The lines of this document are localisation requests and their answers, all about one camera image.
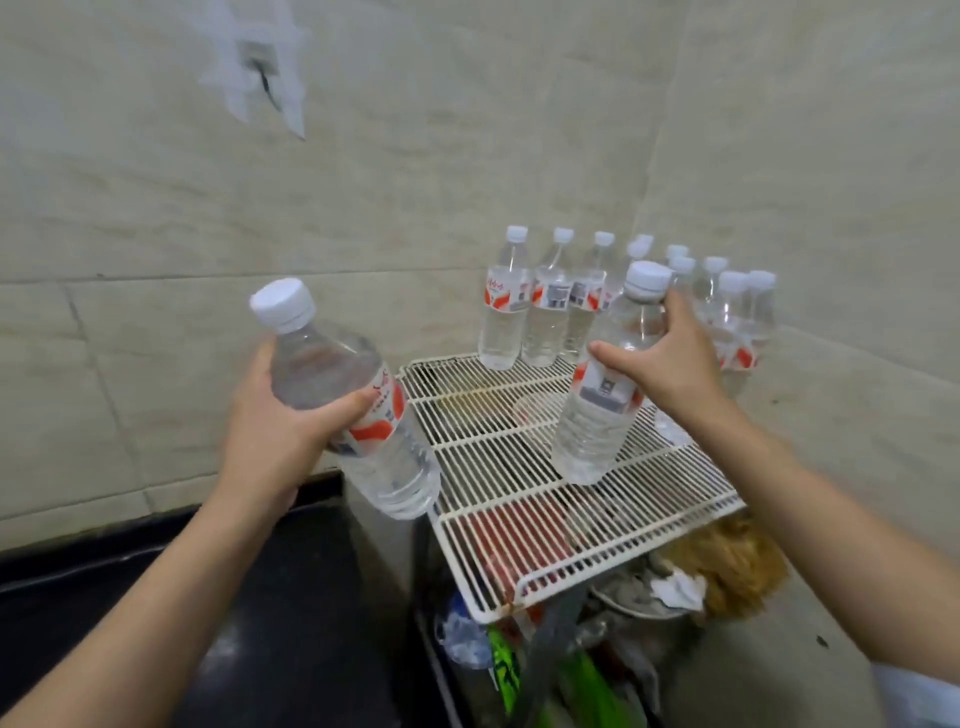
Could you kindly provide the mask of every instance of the hand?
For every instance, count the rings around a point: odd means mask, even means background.
[[[330,436],[366,414],[377,393],[367,387],[317,409],[292,409],[271,390],[275,345],[273,337],[260,345],[233,393],[214,496],[273,509],[279,517],[293,504]]]
[[[690,415],[729,402],[720,384],[716,351],[683,294],[669,290],[664,300],[667,332],[650,349],[628,352],[613,344],[589,344],[593,357],[639,384],[643,393],[685,426]]]

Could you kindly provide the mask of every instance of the plastic water bottle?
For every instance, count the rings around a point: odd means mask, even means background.
[[[623,293],[623,283],[627,279],[627,271],[630,269],[630,264],[635,260],[642,260],[649,255],[653,245],[653,235],[638,235],[636,239],[627,246],[626,258],[607,271],[607,278],[603,284],[603,295],[600,300],[601,311],[606,311],[610,308],[613,300]]]
[[[708,331],[720,363],[720,381],[728,397],[735,398],[743,391],[754,360],[744,305],[747,274],[724,271],[720,274],[717,289]]]
[[[573,283],[566,251],[571,240],[572,230],[556,228],[553,245],[534,271],[534,293],[520,352],[520,358],[532,367],[549,367],[564,344]]]
[[[570,288],[570,320],[566,325],[563,357],[570,363],[580,360],[584,337],[596,318],[603,298],[603,284],[614,266],[612,232],[593,235],[593,248],[584,256],[573,274]]]
[[[531,282],[527,229],[511,225],[496,264],[487,269],[484,318],[477,345],[480,363],[487,369],[510,369],[520,355]]]
[[[700,276],[693,281],[693,299],[696,305],[694,310],[697,317],[705,324],[715,313],[718,305],[720,274],[727,270],[730,262],[717,255],[704,258],[703,270]]]
[[[670,259],[670,270],[673,273],[670,287],[682,293],[691,303],[693,303],[693,272],[696,267],[697,261],[692,257],[677,255]],[[674,419],[661,409],[658,409],[657,414],[654,415],[654,428],[673,445],[682,446],[693,441],[686,430],[677,425]]]
[[[670,267],[670,261],[675,257],[687,257],[690,255],[690,249],[686,245],[668,245],[666,255],[663,257],[663,265]]]
[[[663,294],[670,270],[649,260],[630,266],[623,295],[597,317],[588,341],[645,350],[666,331]],[[577,485],[597,482],[613,467],[643,393],[632,379],[608,370],[588,352],[577,364],[553,441],[553,467]]]
[[[250,308],[276,331],[274,395],[293,409],[314,409],[361,387],[380,395],[349,430],[329,442],[340,465],[374,507],[395,519],[424,513],[440,492],[440,466],[406,406],[403,388],[365,336],[322,319],[299,279],[275,280]]]
[[[777,275],[769,271],[751,271],[747,274],[747,290],[750,294],[750,321],[747,334],[754,350],[753,366],[759,362],[763,350],[777,327],[774,317],[774,290]]]
[[[697,261],[686,255],[677,255],[670,259],[669,268],[673,273],[670,287],[680,291],[689,302],[693,302],[693,272]]]

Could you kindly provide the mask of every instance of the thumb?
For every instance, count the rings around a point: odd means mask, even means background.
[[[643,377],[643,352],[628,352],[605,341],[592,341],[587,349],[601,364],[616,369],[633,381],[639,382]]]
[[[305,412],[309,429],[318,438],[325,440],[334,432],[347,429],[373,407],[380,393],[373,387],[364,387],[343,395],[323,407]]]

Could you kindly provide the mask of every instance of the beige wall tile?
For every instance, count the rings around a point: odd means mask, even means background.
[[[546,215],[586,240],[632,231],[660,127],[665,86],[561,60],[546,98]]]
[[[153,513],[165,513],[203,503],[216,484],[216,475],[201,475],[188,480],[151,486],[143,493]]]
[[[960,386],[783,327],[740,399],[805,463],[960,557]]]
[[[0,413],[0,518],[137,487],[57,286],[0,286]]]
[[[143,493],[125,493],[0,520],[0,551],[150,515]]]
[[[71,285],[148,484],[217,470],[229,394],[264,333],[248,298],[268,280]],[[481,270],[304,280],[324,316],[370,336],[394,367],[475,346]]]
[[[960,7],[695,3],[640,220],[783,319],[960,381]]]

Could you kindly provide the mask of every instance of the white wire rack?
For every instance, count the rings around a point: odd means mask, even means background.
[[[486,369],[476,354],[400,369],[443,468],[428,512],[473,618],[526,609],[743,506],[696,446],[673,447],[641,408],[616,464],[575,486],[550,464],[573,376],[559,361]]]

